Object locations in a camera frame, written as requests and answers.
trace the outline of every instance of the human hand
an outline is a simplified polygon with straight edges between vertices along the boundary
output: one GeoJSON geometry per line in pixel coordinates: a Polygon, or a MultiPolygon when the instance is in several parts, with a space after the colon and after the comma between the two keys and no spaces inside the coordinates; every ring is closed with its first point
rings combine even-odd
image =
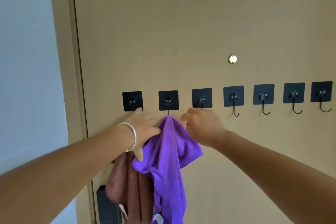
{"type": "Polygon", "coordinates": [[[221,118],[211,110],[189,108],[181,120],[187,122],[191,138],[207,147],[213,147],[216,141],[223,139],[229,132],[221,118]]]}
{"type": "Polygon", "coordinates": [[[153,127],[155,122],[149,115],[141,115],[142,109],[137,108],[132,115],[125,120],[125,122],[131,124],[137,134],[137,143],[132,150],[139,161],[143,161],[142,145],[152,136],[161,133],[158,127],[153,127]]]}

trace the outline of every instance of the door frame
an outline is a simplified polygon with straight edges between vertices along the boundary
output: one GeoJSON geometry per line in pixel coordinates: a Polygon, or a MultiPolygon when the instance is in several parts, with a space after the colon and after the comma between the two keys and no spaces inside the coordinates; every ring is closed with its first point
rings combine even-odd
{"type": "MultiPolygon", "coordinates": [[[[75,0],[51,0],[63,85],[69,144],[88,137],[75,0]]],[[[78,224],[95,220],[92,181],[76,196],[78,224]]]]}

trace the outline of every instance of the black square hook pad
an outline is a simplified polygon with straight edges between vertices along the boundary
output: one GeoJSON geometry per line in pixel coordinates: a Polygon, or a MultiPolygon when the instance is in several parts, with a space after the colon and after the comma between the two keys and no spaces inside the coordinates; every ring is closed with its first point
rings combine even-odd
{"type": "Polygon", "coordinates": [[[253,88],[253,104],[262,105],[260,94],[267,94],[264,105],[272,105],[274,102],[274,84],[257,84],[253,88]]]}
{"type": "Polygon", "coordinates": [[[191,91],[194,108],[212,108],[212,89],[196,88],[191,91]]]}
{"type": "Polygon", "coordinates": [[[223,96],[224,96],[224,106],[230,107],[233,106],[233,102],[230,101],[230,96],[232,94],[237,94],[237,100],[235,101],[235,106],[244,105],[244,86],[233,86],[233,87],[224,87],[223,96]]]}
{"type": "Polygon", "coordinates": [[[168,111],[169,110],[178,110],[178,90],[167,90],[167,91],[159,91],[159,110],[160,111],[168,111]],[[172,104],[166,105],[167,100],[169,100],[172,104]]]}
{"type": "Polygon", "coordinates": [[[319,102],[330,102],[331,101],[331,93],[333,89],[332,81],[317,81],[312,83],[312,91],[310,94],[310,101],[312,103],[319,102]],[[320,91],[325,91],[325,95],[320,98],[318,95],[320,91]]]}
{"type": "Polygon", "coordinates": [[[133,105],[134,109],[139,107],[143,110],[143,102],[142,102],[142,92],[141,91],[130,91],[130,92],[123,92],[123,103],[124,103],[124,112],[133,112],[133,105]]]}
{"type": "Polygon", "coordinates": [[[291,104],[293,103],[293,98],[291,98],[292,93],[298,93],[297,97],[295,98],[295,103],[303,103],[304,101],[304,89],[305,83],[304,82],[297,82],[297,83],[285,83],[284,84],[284,95],[283,95],[283,103],[284,104],[291,104]]]}

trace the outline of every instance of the towel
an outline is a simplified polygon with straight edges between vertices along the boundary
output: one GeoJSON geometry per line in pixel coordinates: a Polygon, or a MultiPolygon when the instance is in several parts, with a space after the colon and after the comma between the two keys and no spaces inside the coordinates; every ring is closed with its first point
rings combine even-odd
{"type": "Polygon", "coordinates": [[[150,224],[153,215],[153,180],[131,166],[133,152],[114,161],[107,179],[106,195],[123,212],[124,224],[150,224]]]}
{"type": "Polygon", "coordinates": [[[203,155],[198,143],[173,117],[165,117],[159,125],[161,133],[151,137],[143,148],[144,160],[133,159],[132,166],[154,181],[153,218],[160,214],[164,224],[183,224],[187,208],[181,168],[203,155]]]}

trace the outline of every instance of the forearm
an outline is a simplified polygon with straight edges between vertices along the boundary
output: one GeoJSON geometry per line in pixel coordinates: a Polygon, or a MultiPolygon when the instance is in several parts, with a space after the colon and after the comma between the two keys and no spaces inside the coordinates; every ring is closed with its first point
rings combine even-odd
{"type": "Polygon", "coordinates": [[[294,223],[336,223],[336,180],[301,162],[227,132],[215,141],[294,223]]]}
{"type": "Polygon", "coordinates": [[[0,222],[50,223],[133,140],[128,127],[117,126],[0,176],[0,222]]]}

